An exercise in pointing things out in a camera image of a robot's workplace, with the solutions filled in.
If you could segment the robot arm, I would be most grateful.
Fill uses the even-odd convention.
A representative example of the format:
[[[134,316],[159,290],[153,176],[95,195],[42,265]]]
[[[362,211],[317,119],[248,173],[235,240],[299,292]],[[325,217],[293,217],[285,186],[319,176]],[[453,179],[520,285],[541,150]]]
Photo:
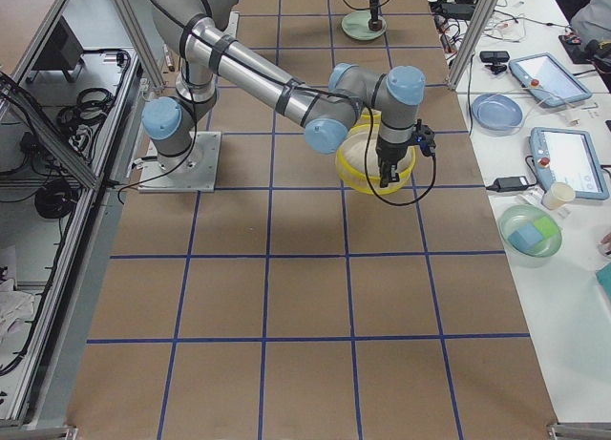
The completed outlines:
[[[338,150],[364,109],[381,114],[375,144],[381,187],[396,182],[409,147],[434,155],[433,132],[417,117],[425,76],[413,66],[377,73],[356,64],[333,69],[328,89],[304,81],[248,49],[226,33],[240,0],[149,0],[156,29],[183,60],[177,88],[185,97],[208,100],[214,76],[222,77],[299,124],[308,145],[321,154]]]

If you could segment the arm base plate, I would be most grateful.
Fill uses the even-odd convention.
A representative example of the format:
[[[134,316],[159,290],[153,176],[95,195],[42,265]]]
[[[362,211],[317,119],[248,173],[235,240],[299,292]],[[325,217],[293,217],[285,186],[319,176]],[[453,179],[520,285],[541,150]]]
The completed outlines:
[[[197,131],[195,147],[187,159],[158,157],[152,140],[143,163],[137,189],[140,193],[190,193],[215,191],[221,150],[221,132]]]

